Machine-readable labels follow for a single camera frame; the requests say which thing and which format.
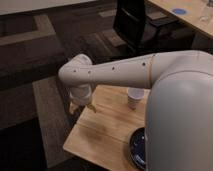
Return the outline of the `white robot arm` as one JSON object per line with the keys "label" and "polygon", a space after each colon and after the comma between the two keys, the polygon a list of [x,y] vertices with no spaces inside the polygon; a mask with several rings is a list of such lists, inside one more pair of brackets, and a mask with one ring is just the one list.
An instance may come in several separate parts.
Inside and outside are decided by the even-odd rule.
{"label": "white robot arm", "polygon": [[75,105],[92,101],[94,85],[148,89],[146,171],[213,171],[213,55],[184,50],[94,65],[78,54],[58,72]]}

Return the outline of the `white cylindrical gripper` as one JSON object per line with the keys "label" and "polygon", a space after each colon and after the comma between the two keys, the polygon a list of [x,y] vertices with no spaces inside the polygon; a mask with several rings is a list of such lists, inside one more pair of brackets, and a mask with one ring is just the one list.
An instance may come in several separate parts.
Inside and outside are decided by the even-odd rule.
{"label": "white cylindrical gripper", "polygon": [[[71,87],[70,88],[70,99],[71,102],[69,105],[69,113],[74,114],[75,110],[80,106],[88,105],[92,100],[92,89],[89,84]],[[97,112],[94,105],[89,104],[88,108],[91,109],[94,113]]]}

